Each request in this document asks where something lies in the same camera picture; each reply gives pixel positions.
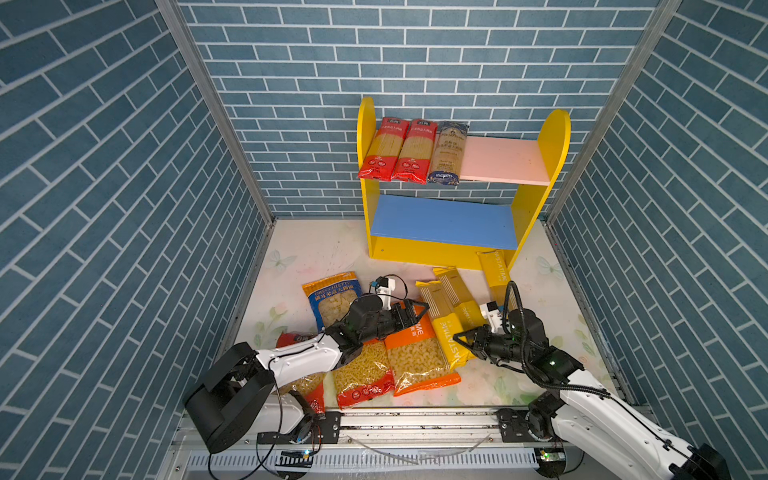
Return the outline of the red spaghetti pack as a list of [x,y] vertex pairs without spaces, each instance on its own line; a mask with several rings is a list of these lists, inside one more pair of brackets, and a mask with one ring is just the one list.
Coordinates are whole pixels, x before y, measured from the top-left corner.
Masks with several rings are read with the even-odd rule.
[[396,161],[392,179],[426,184],[438,124],[424,119],[410,122],[402,149]]
[[373,137],[359,169],[358,177],[360,179],[391,181],[409,129],[409,121],[385,117]]

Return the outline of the dark blue spaghetti pack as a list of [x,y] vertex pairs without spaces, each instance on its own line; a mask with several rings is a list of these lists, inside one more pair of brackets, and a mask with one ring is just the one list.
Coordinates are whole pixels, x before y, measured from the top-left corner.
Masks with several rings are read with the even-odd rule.
[[460,182],[469,125],[444,121],[438,124],[437,136],[427,175],[428,183],[456,186]]

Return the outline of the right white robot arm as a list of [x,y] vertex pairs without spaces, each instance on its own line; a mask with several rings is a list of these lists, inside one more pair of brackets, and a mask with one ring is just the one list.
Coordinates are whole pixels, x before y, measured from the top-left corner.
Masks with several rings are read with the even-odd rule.
[[516,309],[499,327],[453,337],[475,357],[524,373],[543,389],[529,406],[530,433],[582,450],[621,479],[728,479],[725,458],[693,446],[612,394],[574,356],[552,345],[530,309]]

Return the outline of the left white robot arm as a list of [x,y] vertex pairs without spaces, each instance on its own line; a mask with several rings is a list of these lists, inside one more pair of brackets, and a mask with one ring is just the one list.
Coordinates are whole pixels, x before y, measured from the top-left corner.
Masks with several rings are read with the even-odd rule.
[[281,388],[348,365],[366,343],[417,325],[428,311],[423,301],[387,307],[379,295],[364,294],[340,320],[307,340],[271,350],[237,343],[188,390],[183,406],[211,454],[238,443],[254,425],[259,433],[289,434],[314,411],[282,399]]

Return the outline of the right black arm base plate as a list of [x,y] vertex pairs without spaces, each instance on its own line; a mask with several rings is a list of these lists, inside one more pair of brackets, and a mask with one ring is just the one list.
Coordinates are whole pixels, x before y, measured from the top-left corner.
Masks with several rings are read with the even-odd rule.
[[555,431],[554,424],[569,419],[564,409],[555,416],[528,408],[500,408],[494,412],[503,443],[561,444],[565,440]]

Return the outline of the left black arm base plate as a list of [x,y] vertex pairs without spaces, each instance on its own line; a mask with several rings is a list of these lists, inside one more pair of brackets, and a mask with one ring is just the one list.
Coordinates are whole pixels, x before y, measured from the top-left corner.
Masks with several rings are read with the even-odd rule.
[[322,415],[305,416],[287,434],[266,432],[257,435],[259,445],[314,445],[337,444],[343,415],[327,411]]

